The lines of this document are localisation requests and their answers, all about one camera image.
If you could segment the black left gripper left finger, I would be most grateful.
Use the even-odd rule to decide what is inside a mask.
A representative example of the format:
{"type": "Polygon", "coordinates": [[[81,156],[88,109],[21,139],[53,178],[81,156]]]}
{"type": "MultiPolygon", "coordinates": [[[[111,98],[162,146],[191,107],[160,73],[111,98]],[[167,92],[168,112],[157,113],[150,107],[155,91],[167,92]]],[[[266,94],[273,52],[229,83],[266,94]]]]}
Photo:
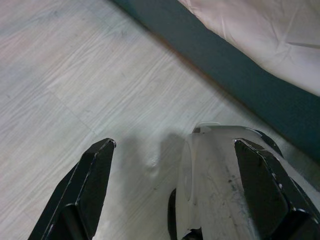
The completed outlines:
{"type": "Polygon", "coordinates": [[[57,184],[30,240],[91,240],[104,205],[116,141],[91,145],[57,184]]]}

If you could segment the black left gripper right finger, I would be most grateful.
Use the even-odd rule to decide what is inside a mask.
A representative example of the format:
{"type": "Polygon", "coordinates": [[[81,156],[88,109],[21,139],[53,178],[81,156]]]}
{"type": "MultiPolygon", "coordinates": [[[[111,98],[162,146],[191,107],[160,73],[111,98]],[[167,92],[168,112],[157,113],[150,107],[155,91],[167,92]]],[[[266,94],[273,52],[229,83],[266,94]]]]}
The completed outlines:
{"type": "Polygon", "coordinates": [[[234,142],[245,199],[263,240],[318,240],[320,212],[282,167],[261,146],[234,142]]]}

